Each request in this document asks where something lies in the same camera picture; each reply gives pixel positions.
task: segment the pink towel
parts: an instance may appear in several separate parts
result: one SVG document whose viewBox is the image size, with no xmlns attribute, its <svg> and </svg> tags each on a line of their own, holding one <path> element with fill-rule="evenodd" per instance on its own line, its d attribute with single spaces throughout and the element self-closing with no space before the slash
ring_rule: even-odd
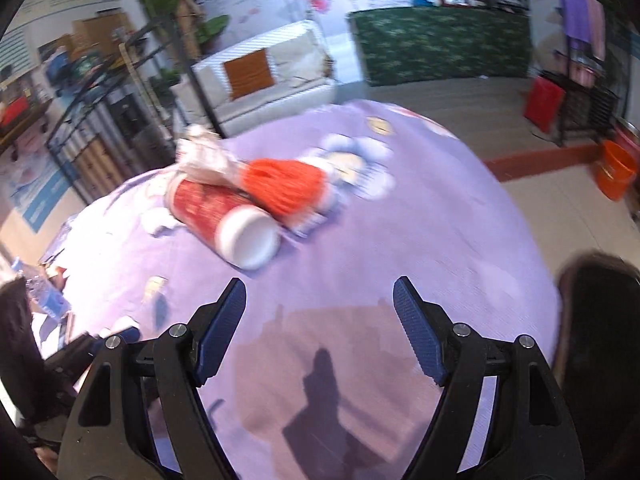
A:
<svg viewBox="0 0 640 480">
<path fill-rule="evenodd" d="M 605 57 L 605 31 L 604 9 L 598 0 L 587 0 L 589 10 L 589 27 L 591 29 L 591 48 L 594 57 L 604 61 Z"/>
</svg>

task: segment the silver screw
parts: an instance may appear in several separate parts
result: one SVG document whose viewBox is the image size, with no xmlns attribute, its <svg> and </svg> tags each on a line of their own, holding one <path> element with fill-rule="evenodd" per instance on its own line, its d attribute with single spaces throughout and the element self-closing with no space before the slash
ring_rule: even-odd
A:
<svg viewBox="0 0 640 480">
<path fill-rule="evenodd" d="M 524 348 L 533 348 L 536 344 L 536 340 L 533 339 L 530 335 L 521 335 L 518 338 L 518 343 L 524 346 Z"/>
<path fill-rule="evenodd" d="M 117 335 L 112 335 L 110 338 L 107 339 L 107 342 L 104 344 L 107 348 L 110 348 L 111 350 L 113 350 L 114 348 L 116 348 L 119 344 L 120 344 L 120 337 Z"/>
<path fill-rule="evenodd" d="M 469 334 L 471 334 L 471 329 L 469 328 L 469 325 L 467 325 L 467 324 L 456 323 L 453 326 L 453 333 L 455 335 L 459 335 L 460 337 L 466 337 Z"/>
<path fill-rule="evenodd" d="M 171 337 L 180 337 L 183 336 L 186 332 L 187 326 L 183 325 L 182 323 L 175 324 L 169 329 L 169 335 Z"/>
</svg>

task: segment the blue poster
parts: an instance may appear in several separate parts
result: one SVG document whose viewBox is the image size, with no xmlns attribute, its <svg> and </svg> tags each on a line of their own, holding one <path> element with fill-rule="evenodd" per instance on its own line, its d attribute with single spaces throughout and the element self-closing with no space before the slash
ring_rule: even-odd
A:
<svg viewBox="0 0 640 480">
<path fill-rule="evenodd" d="M 70 187 L 47 151 L 41 126 L 34 124 L 0 157 L 2 192 L 36 233 Z"/>
</svg>

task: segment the wooden shelf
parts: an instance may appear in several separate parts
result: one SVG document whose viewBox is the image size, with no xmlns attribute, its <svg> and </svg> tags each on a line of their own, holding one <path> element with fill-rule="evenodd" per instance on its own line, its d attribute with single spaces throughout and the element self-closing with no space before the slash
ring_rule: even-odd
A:
<svg viewBox="0 0 640 480">
<path fill-rule="evenodd" d="M 25 131 L 33 126 L 49 110 L 49 105 L 53 100 L 49 99 L 30 110 L 29 114 L 11 128 L 0 139 L 0 154 L 4 153 Z"/>
</svg>

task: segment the orange cushion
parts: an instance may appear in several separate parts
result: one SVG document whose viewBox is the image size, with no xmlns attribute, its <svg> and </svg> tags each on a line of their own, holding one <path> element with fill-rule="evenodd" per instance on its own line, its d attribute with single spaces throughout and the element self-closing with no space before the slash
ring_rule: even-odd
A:
<svg viewBox="0 0 640 480">
<path fill-rule="evenodd" d="M 231 85 L 232 100 L 274 85 L 264 48 L 227 61 L 224 67 Z"/>
</svg>

